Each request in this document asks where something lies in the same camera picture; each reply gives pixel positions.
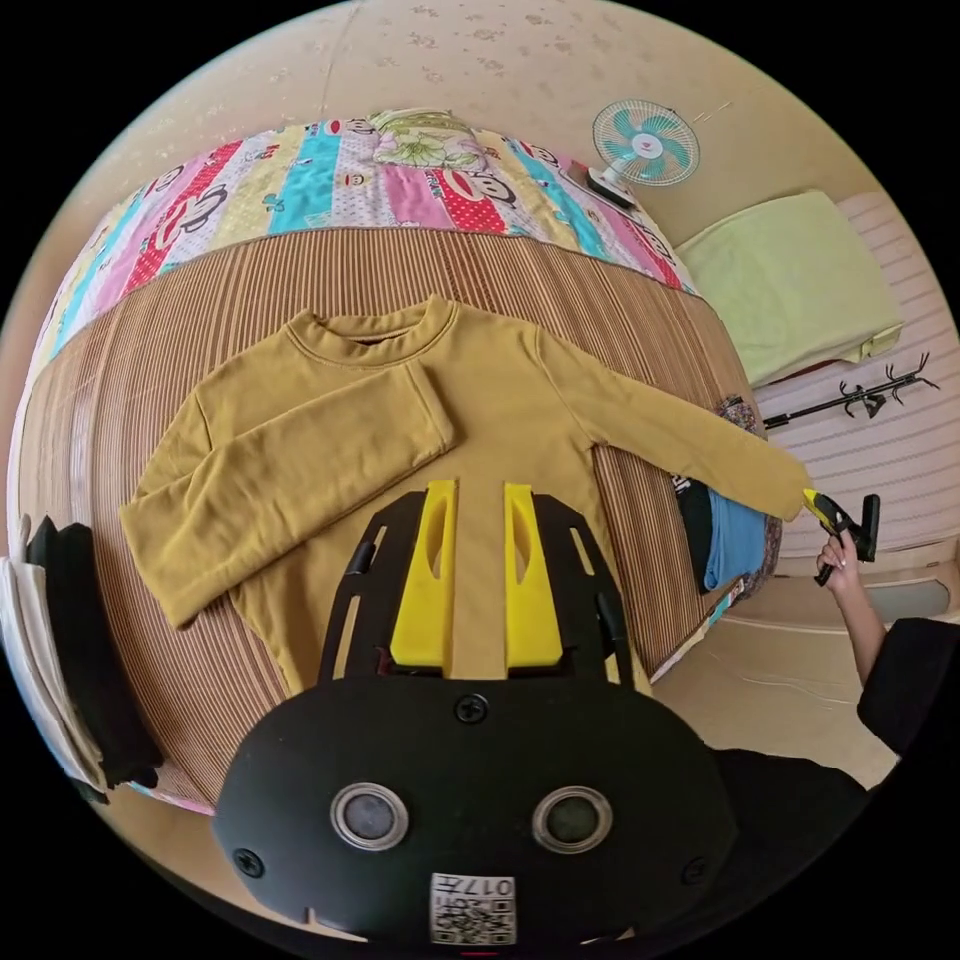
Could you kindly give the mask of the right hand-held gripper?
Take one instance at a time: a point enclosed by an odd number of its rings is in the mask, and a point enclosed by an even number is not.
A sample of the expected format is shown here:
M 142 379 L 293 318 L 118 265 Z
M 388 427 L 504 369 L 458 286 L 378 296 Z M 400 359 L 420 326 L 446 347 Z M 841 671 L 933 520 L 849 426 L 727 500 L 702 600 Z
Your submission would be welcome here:
M 830 497 L 811 489 L 803 490 L 804 504 L 827 535 L 818 554 L 815 582 L 821 587 L 862 587 L 857 541 L 845 524 L 845 511 Z

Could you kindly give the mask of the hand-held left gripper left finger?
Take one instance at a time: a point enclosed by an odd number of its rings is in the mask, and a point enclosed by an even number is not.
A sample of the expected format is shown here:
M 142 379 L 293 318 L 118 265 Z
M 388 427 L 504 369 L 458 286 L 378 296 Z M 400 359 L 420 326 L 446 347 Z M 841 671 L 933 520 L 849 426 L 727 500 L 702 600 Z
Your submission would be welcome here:
M 456 482 L 425 492 L 390 643 L 400 668 L 446 668 L 452 645 L 456 551 Z

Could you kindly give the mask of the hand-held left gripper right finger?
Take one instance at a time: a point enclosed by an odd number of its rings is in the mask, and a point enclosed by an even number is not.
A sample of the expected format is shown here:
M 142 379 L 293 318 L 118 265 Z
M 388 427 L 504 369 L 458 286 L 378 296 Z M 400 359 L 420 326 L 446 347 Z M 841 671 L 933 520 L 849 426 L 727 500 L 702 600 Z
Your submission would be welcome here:
M 563 645 L 528 485 L 504 485 L 505 656 L 509 668 L 554 668 Z

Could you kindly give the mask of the person's right hand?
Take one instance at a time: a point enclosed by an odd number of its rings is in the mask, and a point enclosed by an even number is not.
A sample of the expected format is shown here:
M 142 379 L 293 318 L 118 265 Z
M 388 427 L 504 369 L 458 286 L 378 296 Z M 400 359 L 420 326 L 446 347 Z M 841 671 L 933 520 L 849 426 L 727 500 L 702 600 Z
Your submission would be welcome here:
M 837 598 L 861 585 L 856 546 L 848 530 L 828 537 L 816 566 L 819 572 L 827 567 L 832 570 L 825 586 Z

